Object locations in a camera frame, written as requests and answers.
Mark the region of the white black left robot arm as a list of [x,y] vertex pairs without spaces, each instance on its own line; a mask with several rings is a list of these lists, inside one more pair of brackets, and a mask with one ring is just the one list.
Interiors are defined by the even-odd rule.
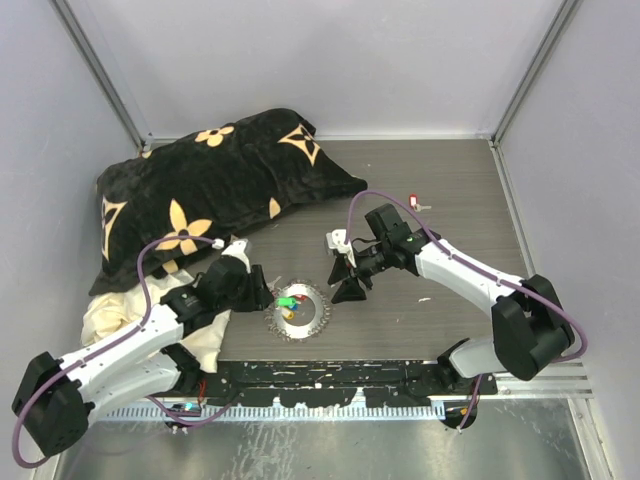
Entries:
[[212,348],[231,312],[265,310],[273,295],[259,265],[231,255],[198,280],[170,290],[148,316],[60,358],[32,358],[12,402],[16,434],[28,432],[45,457],[64,452],[106,414],[141,397],[194,393],[202,361],[183,340]]

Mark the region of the green key tag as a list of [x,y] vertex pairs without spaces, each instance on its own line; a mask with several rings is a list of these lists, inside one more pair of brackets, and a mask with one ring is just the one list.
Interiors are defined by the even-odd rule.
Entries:
[[280,297],[277,299],[277,305],[279,307],[292,308],[297,305],[297,301],[292,297]]

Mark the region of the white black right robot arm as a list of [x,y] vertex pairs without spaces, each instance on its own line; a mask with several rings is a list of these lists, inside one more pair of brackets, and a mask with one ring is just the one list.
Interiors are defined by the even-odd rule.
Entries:
[[574,344],[575,334],[551,282],[508,275],[460,252],[427,228],[413,230],[396,208],[384,204],[365,216],[373,243],[357,250],[344,229],[327,233],[335,263],[328,282],[332,301],[363,301],[373,276],[396,268],[436,282],[463,297],[491,323],[487,338],[468,338],[438,358],[444,390],[459,394],[479,375],[508,372],[528,381]]

